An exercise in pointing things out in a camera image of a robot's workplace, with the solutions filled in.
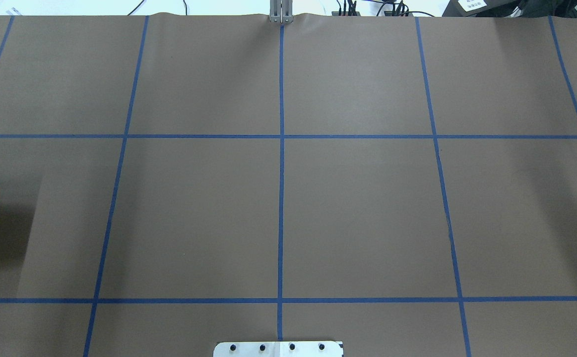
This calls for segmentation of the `aluminium frame post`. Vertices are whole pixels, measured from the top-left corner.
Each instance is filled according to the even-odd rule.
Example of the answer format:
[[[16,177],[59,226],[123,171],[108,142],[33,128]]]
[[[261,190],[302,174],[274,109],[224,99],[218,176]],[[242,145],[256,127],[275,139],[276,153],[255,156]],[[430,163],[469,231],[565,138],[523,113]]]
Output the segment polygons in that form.
[[[293,1],[292,0],[270,0],[269,21],[277,24],[288,24],[293,22]]]

